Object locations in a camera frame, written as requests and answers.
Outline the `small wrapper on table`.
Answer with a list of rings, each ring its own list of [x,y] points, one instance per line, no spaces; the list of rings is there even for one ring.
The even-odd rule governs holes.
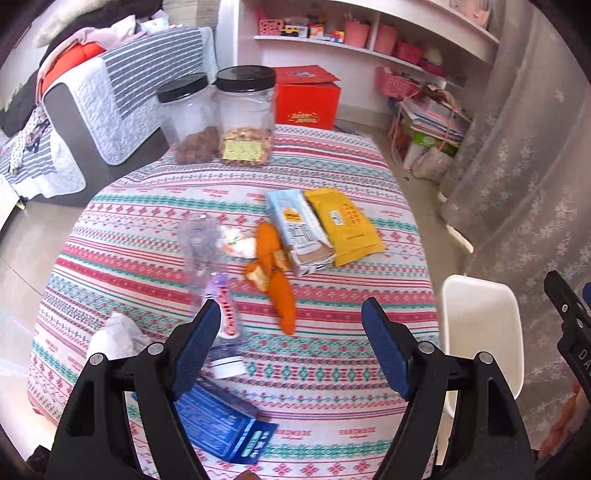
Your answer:
[[[252,260],[256,258],[256,238],[238,227],[221,226],[222,250],[229,257]]]

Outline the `clear crushed plastic bottle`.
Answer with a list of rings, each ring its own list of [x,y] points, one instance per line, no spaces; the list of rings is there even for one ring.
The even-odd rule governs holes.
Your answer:
[[[217,379],[243,375],[245,331],[229,289],[221,226],[211,215],[193,213],[179,223],[177,235],[193,309],[214,300],[221,310],[221,324],[209,353],[211,374]]]

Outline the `patterned tablecloth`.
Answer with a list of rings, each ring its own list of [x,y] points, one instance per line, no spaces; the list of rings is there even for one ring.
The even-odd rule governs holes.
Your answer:
[[[297,330],[280,331],[269,298],[228,260],[228,287],[245,328],[245,375],[223,387],[259,408],[276,433],[253,471],[263,479],[369,479],[406,404],[393,392],[361,324],[372,297],[389,318],[434,342],[434,293],[417,224],[369,138],[280,126],[262,167],[178,165],[172,154],[100,191],[67,237],[35,324],[27,395],[57,422],[83,368],[91,336],[119,312],[164,340],[190,318],[178,223],[194,213],[252,233],[266,193],[332,188],[372,222],[385,250],[339,268],[291,277]]]

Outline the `pink basket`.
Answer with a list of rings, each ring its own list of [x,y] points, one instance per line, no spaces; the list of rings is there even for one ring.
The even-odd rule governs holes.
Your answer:
[[[421,90],[421,85],[414,79],[394,73],[386,67],[377,67],[374,79],[375,87],[381,94],[397,100],[405,100]]]

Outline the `red gift box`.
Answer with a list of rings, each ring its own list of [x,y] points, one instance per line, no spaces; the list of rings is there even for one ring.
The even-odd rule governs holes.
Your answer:
[[[342,89],[318,65],[274,67],[276,123],[332,130]]]

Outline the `jar with nuts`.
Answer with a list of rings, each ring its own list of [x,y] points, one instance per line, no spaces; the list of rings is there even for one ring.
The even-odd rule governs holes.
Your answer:
[[[221,69],[214,81],[219,155],[226,163],[262,166],[273,152],[276,71],[263,65]]]

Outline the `stack of papers in rack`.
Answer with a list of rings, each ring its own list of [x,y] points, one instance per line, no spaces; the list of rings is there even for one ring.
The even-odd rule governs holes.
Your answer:
[[[427,84],[391,99],[389,130],[394,162],[418,179],[440,184],[462,146],[472,120],[448,91]]]

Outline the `milk carton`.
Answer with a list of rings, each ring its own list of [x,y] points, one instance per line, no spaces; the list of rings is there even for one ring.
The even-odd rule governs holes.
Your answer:
[[[303,191],[267,191],[266,211],[280,233],[294,275],[302,277],[332,267],[335,249]]]

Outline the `blue toothpaste box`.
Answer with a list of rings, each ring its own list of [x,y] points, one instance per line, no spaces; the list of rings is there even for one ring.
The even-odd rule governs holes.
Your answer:
[[[174,406],[191,444],[228,463],[256,464],[277,428],[252,404],[204,377]]]

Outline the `orange cushion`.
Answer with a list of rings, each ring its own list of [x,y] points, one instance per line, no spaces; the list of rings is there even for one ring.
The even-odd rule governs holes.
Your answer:
[[[42,96],[65,72],[104,52],[105,50],[99,44],[90,42],[87,44],[75,44],[68,50],[60,53],[41,75],[38,82],[39,95]]]

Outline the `grey sofa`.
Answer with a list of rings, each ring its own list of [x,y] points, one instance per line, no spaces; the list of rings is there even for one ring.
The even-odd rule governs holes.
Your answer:
[[[151,134],[132,154],[118,166],[103,161],[86,124],[78,111],[74,98],[66,85],[58,83],[45,97],[45,106],[52,114],[54,130],[65,141],[86,180],[86,187],[77,193],[54,196],[43,203],[69,207],[85,207],[101,189],[113,181],[160,159],[168,144],[160,129]]]

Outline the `yellow snack packet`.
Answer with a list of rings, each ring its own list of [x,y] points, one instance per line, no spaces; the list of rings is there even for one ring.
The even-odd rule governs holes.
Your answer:
[[[369,219],[339,190],[304,191],[335,250],[335,267],[356,262],[386,247]]]

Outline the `white tissue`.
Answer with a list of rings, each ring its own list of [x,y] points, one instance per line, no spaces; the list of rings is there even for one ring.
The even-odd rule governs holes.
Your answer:
[[[150,344],[139,327],[126,315],[112,312],[104,325],[91,337],[86,359],[94,354],[103,354],[108,360],[131,357],[139,354]]]

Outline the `lace curtain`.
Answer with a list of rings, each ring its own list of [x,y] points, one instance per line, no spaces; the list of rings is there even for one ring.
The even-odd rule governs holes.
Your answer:
[[[444,220],[473,246],[466,271],[503,283],[520,309],[519,406],[539,447],[571,394],[561,319],[543,281],[590,279],[590,84],[550,20],[527,1],[499,1],[497,58],[477,113],[441,184]]]

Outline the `jar with brown snacks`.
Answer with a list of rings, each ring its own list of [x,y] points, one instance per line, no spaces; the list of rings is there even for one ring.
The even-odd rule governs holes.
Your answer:
[[[169,80],[156,90],[160,128],[179,165],[211,162],[219,132],[208,78],[197,72]]]

